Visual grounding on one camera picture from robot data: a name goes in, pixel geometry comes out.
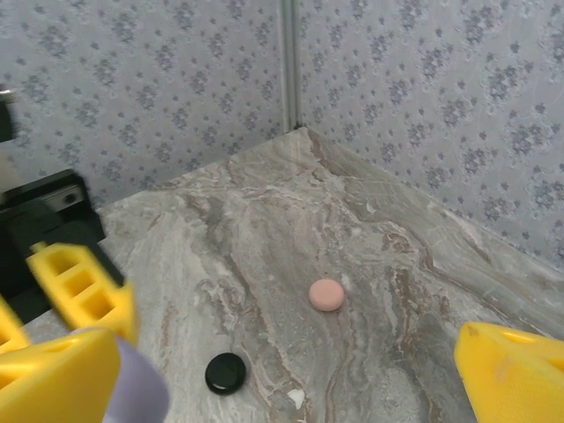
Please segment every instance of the black round object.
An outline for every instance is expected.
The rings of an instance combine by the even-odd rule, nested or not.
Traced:
[[[205,383],[219,395],[233,394],[245,382],[247,369],[238,355],[224,352],[218,355],[205,369]]]

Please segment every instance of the gray marble countertop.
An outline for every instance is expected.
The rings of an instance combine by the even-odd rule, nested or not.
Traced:
[[[301,129],[102,211],[139,349],[178,422],[475,421],[453,361],[466,321],[564,338],[564,278]],[[340,280],[345,305],[311,308]],[[36,341],[66,329],[49,312]],[[218,353],[249,364],[212,394]]]

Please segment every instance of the floral wallpaper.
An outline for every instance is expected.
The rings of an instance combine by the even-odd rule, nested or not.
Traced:
[[[27,181],[64,168],[97,204],[283,130],[278,2],[0,0],[0,83]]]
[[[564,270],[561,0],[301,2],[304,123]]]

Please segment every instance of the pink eraser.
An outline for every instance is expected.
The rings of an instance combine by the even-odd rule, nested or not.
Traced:
[[[320,279],[309,288],[311,304],[321,311],[333,311],[345,300],[345,290],[334,280]]]

